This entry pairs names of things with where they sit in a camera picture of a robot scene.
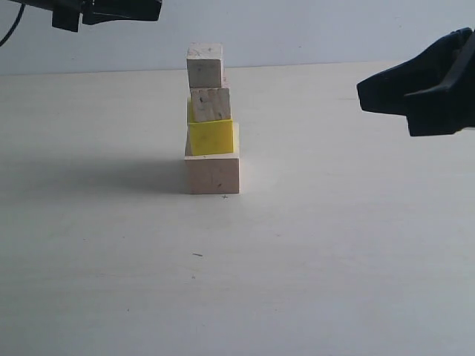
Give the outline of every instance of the yellow block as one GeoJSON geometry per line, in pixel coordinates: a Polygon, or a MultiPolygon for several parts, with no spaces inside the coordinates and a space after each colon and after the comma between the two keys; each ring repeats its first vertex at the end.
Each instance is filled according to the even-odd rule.
{"type": "Polygon", "coordinates": [[[193,156],[231,154],[234,152],[232,119],[195,122],[191,101],[189,101],[188,128],[193,156]]]}

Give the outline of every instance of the stacked blocks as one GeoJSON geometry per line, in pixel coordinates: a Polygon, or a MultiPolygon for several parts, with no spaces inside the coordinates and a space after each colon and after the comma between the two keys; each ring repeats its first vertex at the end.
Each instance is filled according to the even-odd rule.
{"type": "Polygon", "coordinates": [[[192,194],[240,192],[239,127],[232,118],[220,44],[191,44],[185,161],[192,194]]]}

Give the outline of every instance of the tabletop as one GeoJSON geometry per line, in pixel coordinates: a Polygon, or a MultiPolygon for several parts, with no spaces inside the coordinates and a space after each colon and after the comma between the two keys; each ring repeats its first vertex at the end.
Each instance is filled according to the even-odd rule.
{"type": "Polygon", "coordinates": [[[184,70],[0,77],[0,353],[470,355],[475,133],[362,112],[393,64],[228,69],[235,196],[184,70]]]}

